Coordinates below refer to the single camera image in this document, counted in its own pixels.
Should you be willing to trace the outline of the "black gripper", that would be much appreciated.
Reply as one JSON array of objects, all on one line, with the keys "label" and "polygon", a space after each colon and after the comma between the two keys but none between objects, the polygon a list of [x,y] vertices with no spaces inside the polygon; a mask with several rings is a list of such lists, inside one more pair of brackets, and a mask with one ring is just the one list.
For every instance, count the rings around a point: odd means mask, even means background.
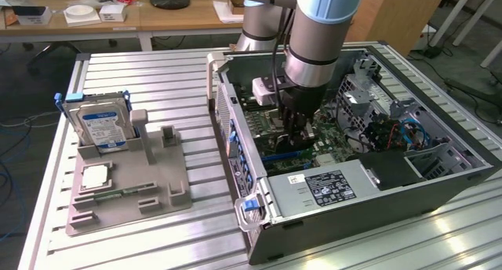
[{"label": "black gripper", "polygon": [[286,112],[312,117],[326,94],[326,85],[308,88],[294,86],[282,90],[282,104]]}]

